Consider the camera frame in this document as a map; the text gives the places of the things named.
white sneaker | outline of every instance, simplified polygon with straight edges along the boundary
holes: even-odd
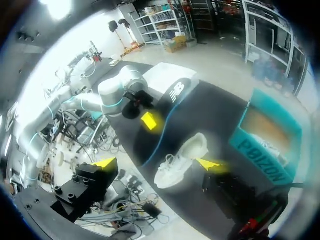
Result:
[[[278,162],[285,167],[288,164],[288,160],[281,155],[280,151],[275,148],[270,142],[262,139],[261,137],[251,134],[251,136],[261,145],[263,146],[271,155],[277,158]]]
[[[176,156],[168,154],[165,157],[155,174],[154,183],[159,189],[167,189],[182,182],[193,159],[203,158],[208,152],[206,137],[197,133],[183,144]]]

yellow tag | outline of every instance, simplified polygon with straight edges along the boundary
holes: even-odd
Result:
[[[196,158],[196,160],[207,170],[209,171],[209,168],[221,166],[221,164],[214,163],[211,161],[203,160],[201,158]]]
[[[142,116],[141,120],[150,130],[153,130],[157,126],[154,115],[148,111]]]
[[[108,164],[110,164],[113,160],[115,159],[115,157],[111,157],[102,161],[98,161],[98,162],[94,162],[92,163],[92,165],[97,165],[98,167],[102,167],[105,168]]]

cardboard box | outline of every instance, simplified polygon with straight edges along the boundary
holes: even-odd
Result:
[[[164,49],[168,53],[175,53],[183,48],[187,47],[187,39],[185,36],[176,36],[172,39],[172,41],[167,41],[164,43]]]
[[[267,150],[253,134],[274,145],[287,163]],[[302,128],[276,100],[254,89],[229,144],[260,169],[272,184],[290,184],[300,162]]]

ceiling light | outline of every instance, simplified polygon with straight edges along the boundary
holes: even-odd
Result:
[[[55,20],[65,18],[71,10],[71,0],[40,0],[47,6],[49,13]]]
[[[8,142],[6,143],[6,146],[5,146],[5,150],[4,150],[4,156],[5,157],[7,156],[7,153],[8,153],[10,144],[11,144],[11,139],[12,139],[12,135],[9,136]]]

white floor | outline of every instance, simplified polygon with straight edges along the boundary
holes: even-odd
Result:
[[[301,106],[299,101],[295,97],[285,98],[277,90],[269,88],[261,82],[257,82],[251,77],[251,66],[246,65],[243,59],[237,55],[234,55],[227,50],[221,48],[219,43],[207,42],[207,45],[198,44],[193,48],[183,49],[176,53],[167,53],[159,45],[144,46],[142,52],[132,52],[124,57],[124,61],[131,61],[143,64],[157,65],[159,63],[170,63],[179,65],[185,68],[190,68],[198,72],[202,76],[202,80],[213,85],[216,85],[246,101],[248,101],[252,95],[254,88],[260,88],[265,92],[272,95],[279,103],[285,106],[286,109],[297,119],[297,121],[303,126],[304,136],[303,136],[303,146],[302,155],[305,157],[305,161],[302,162],[304,167],[301,169],[306,169],[308,166],[309,159],[309,115],[307,111]],[[108,157],[108,153],[102,153],[101,158]],[[119,159],[119,166],[123,166],[126,169],[132,169],[132,172],[137,176],[142,176],[136,170],[129,156],[125,153],[119,152],[116,154]],[[306,172],[301,172],[298,174],[297,182],[303,181]],[[66,177],[64,180],[56,180],[59,184],[62,184],[70,177]],[[149,186],[147,182],[143,185],[146,188],[146,192],[152,193],[153,189]],[[287,212],[284,214],[285,218],[290,213],[290,208],[295,204],[295,201],[299,198],[299,191],[291,193],[291,207],[288,208]],[[170,216],[170,223],[163,226],[159,225],[156,231],[150,236],[146,236],[146,240],[175,240],[175,239],[185,239],[185,240],[206,240],[207,238],[195,230],[193,227],[188,225],[184,220],[177,216],[174,211],[172,211],[164,202],[160,204],[161,210],[168,216]],[[281,224],[274,224],[274,231]],[[97,231],[100,234],[108,235],[109,230],[99,227],[99,229],[91,229]]]

